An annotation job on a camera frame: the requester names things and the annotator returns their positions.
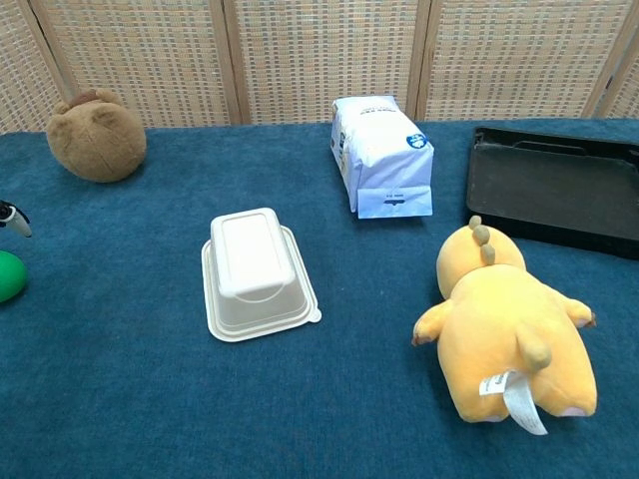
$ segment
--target green object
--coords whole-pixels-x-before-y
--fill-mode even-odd
[[[27,268],[20,258],[0,251],[0,302],[11,299],[27,283]]]

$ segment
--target stuffed animal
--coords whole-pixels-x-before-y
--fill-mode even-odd
[[[147,141],[140,119],[120,98],[90,90],[59,103],[47,126],[54,157],[71,173],[97,183],[123,180],[143,162]]]
[[[443,244],[436,262],[444,302],[414,325],[413,345],[437,341],[439,364],[460,417],[500,421],[501,395],[480,395],[482,380],[509,370],[525,374],[534,403],[554,416],[589,416],[597,390],[577,331],[595,325],[584,303],[526,271],[504,233],[472,217]]]

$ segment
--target table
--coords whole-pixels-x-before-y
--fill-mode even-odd
[[[637,120],[481,122],[637,142]],[[587,302],[599,389],[590,418],[462,422],[436,347],[410,345],[440,302],[434,262],[466,221],[477,122],[422,123],[435,146],[430,218],[359,221],[330,125],[148,131],[144,167],[95,185],[43,134],[0,137],[0,197],[33,237],[1,232],[29,270],[0,305],[5,477],[632,477],[639,470],[639,262],[515,239],[529,270]],[[242,343],[208,331],[210,222],[273,208],[296,236],[318,324]]]

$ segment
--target woven room divider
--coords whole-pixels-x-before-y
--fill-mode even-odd
[[[0,134],[42,130],[62,79],[27,2],[0,3],[0,52]]]
[[[147,127],[325,122],[332,100],[365,94],[394,95],[416,120],[639,116],[639,0],[0,8],[0,133],[41,130],[55,101],[96,87]]]
[[[32,0],[81,90],[110,88],[145,125],[238,121],[221,2]]]
[[[418,3],[225,2],[253,122],[328,121],[331,102],[348,95],[394,95],[406,108]]]
[[[416,116],[581,116],[633,4],[433,0]]]

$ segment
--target fabric tag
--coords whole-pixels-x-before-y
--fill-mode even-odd
[[[539,418],[537,407],[532,400],[530,385],[525,374],[507,371],[488,377],[479,384],[479,395],[503,394],[506,409],[517,424],[531,434],[548,434]]]

